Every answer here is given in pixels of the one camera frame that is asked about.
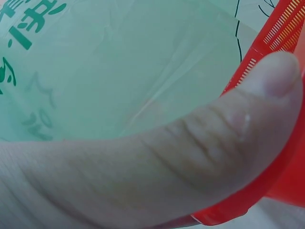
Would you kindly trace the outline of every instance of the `white surface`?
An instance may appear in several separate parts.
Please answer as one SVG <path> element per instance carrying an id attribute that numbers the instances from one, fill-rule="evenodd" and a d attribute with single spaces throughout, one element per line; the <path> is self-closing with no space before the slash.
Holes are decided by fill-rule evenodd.
<path id="1" fill-rule="evenodd" d="M 188 229 L 304 229 L 305 208 L 286 205 L 270 199 L 262 199 L 246 215 L 228 223 L 205 227 L 202 225 Z"/>

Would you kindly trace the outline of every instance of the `plastic bag liner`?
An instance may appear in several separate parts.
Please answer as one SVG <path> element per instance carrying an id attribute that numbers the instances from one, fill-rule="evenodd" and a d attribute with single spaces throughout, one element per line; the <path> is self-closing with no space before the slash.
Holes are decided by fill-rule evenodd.
<path id="1" fill-rule="evenodd" d="M 120 137 L 217 98 L 257 31 L 212 2 L 0 0 L 0 138 Z"/>

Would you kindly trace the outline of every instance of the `finger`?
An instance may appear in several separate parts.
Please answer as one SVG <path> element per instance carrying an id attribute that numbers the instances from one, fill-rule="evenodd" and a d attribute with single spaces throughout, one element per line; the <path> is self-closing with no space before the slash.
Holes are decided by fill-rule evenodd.
<path id="1" fill-rule="evenodd" d="M 111 141 L 5 144 L 0 172 L 24 177 L 22 188 L 5 181 L 53 228 L 159 225 L 219 202 L 266 169 L 292 132 L 302 94 L 295 57 L 272 54 L 239 87 L 173 123 Z"/>

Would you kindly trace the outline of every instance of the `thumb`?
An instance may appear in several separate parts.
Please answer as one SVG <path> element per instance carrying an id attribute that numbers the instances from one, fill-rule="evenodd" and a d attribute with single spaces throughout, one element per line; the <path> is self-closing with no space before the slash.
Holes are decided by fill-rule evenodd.
<path id="1" fill-rule="evenodd" d="M 221 201 L 266 169 L 292 132 L 302 94 L 296 58 L 271 54 L 240 86 L 173 123 L 110 141 L 7 144 L 0 172 L 21 168 L 29 185 L 14 190 L 52 228 L 71 220 L 84 228 L 158 225 Z"/>

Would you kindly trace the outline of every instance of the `red bucket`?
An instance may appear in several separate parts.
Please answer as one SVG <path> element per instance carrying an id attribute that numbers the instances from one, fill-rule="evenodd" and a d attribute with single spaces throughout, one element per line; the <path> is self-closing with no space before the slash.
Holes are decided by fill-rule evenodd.
<path id="1" fill-rule="evenodd" d="M 294 52 L 305 67 L 305 0 L 281 0 L 223 93 L 240 84 L 264 56 Z M 213 226 L 245 214 L 262 197 L 305 207 L 305 94 L 293 133 L 277 159 L 256 180 L 220 203 L 192 214 Z"/>

